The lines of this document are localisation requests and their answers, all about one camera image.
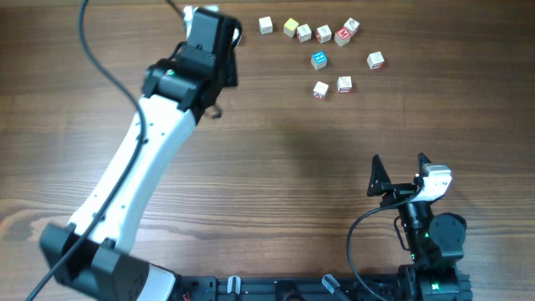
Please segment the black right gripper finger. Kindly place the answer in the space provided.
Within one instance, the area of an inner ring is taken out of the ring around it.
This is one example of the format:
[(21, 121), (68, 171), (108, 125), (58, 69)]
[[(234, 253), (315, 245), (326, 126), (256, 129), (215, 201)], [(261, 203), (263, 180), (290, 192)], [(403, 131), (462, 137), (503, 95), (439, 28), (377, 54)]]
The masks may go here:
[(382, 196), (392, 191), (392, 183), (379, 155), (372, 158), (367, 196)]
[(419, 167), (419, 175), (427, 176), (429, 174), (427, 166), (431, 163), (430, 159), (423, 152), (421, 152), (418, 154), (417, 160)]

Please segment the blue top spiral block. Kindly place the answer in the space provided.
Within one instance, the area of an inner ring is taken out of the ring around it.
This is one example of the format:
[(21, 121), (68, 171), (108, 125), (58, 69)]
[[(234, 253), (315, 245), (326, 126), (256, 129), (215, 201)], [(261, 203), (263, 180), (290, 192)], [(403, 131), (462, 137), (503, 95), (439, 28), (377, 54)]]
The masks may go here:
[(319, 51), (311, 56), (311, 64), (318, 70), (327, 65), (328, 57), (323, 51)]

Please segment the red letter A block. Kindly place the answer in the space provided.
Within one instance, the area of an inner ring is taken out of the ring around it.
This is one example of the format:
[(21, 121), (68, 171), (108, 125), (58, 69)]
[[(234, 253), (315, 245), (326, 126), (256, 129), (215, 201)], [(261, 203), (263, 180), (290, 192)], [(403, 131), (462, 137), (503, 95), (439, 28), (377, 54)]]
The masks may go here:
[(313, 97), (317, 99), (325, 99), (329, 90), (329, 86), (324, 82), (318, 81), (313, 88)]

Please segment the red top wooden block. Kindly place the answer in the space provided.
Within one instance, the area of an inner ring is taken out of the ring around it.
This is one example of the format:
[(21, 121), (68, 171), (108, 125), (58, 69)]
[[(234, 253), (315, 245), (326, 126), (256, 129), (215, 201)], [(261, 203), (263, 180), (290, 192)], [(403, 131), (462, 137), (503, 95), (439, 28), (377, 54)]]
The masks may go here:
[(351, 37), (351, 32), (347, 28), (340, 28), (334, 34), (334, 41), (338, 46), (342, 47), (350, 41)]

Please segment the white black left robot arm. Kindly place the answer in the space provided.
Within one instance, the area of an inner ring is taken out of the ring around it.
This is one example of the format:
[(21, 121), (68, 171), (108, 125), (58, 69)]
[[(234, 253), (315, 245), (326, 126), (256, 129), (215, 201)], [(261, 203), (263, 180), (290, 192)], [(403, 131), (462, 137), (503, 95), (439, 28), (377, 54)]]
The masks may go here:
[(237, 85), (241, 23), (198, 8), (185, 41), (145, 72), (125, 138), (66, 226), (39, 241), (47, 280), (98, 300), (180, 300), (182, 277), (131, 255), (148, 201), (167, 165), (225, 88)]

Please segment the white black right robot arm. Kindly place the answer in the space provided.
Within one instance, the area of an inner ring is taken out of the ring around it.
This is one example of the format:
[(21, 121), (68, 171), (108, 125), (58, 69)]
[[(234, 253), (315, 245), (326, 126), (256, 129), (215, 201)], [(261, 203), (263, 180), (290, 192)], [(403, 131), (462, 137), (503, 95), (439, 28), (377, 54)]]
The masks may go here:
[(411, 265), (398, 269), (395, 296), (399, 300), (472, 300), (470, 279), (456, 263), (464, 258), (466, 220), (455, 213), (434, 214), (431, 206), (440, 200), (452, 181), (451, 169), (418, 155), (419, 173), (411, 183), (394, 184), (379, 156), (372, 159), (368, 196), (381, 196), (380, 208), (395, 208), (395, 224)]

